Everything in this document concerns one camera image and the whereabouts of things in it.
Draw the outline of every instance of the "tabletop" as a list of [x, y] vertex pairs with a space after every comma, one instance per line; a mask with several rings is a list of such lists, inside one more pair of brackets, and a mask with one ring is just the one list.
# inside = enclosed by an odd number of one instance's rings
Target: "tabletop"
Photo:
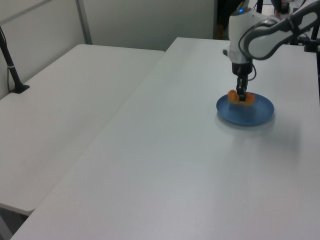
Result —
[[0, 101], [0, 207], [29, 215], [164, 52], [78, 45]]
[[254, 61], [275, 115], [240, 127], [216, 110], [228, 44], [177, 38], [12, 240], [318, 240], [316, 55]]

